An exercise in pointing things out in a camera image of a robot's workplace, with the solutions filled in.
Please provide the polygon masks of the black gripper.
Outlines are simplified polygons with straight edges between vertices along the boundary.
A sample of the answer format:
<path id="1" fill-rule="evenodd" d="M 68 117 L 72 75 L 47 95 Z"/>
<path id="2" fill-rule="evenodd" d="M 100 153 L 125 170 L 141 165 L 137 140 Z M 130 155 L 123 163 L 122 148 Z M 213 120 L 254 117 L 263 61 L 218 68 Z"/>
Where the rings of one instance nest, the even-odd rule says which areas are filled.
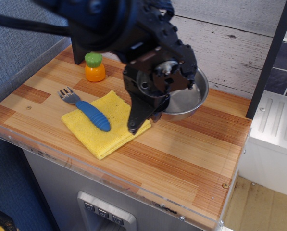
<path id="1" fill-rule="evenodd" d="M 143 123 L 151 119 L 154 123 L 161 119 L 168 107 L 170 96 L 158 90 L 152 77 L 142 71 L 126 66 L 123 71 L 125 89 L 131 97 L 131 111 L 128 130 L 135 135 Z"/>

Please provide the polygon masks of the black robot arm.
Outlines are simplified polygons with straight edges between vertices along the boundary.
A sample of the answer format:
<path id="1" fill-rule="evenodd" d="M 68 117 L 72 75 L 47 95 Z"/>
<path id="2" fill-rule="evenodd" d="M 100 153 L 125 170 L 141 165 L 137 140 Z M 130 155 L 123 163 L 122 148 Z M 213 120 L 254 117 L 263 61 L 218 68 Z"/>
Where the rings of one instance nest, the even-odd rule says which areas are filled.
<path id="1" fill-rule="evenodd" d="M 160 118 L 171 92 L 193 87 L 197 61 L 171 24 L 174 8 L 169 0 L 40 0 L 38 4 L 68 20 L 78 46 L 111 52 L 125 64 L 131 133 L 137 133 L 145 120 Z"/>

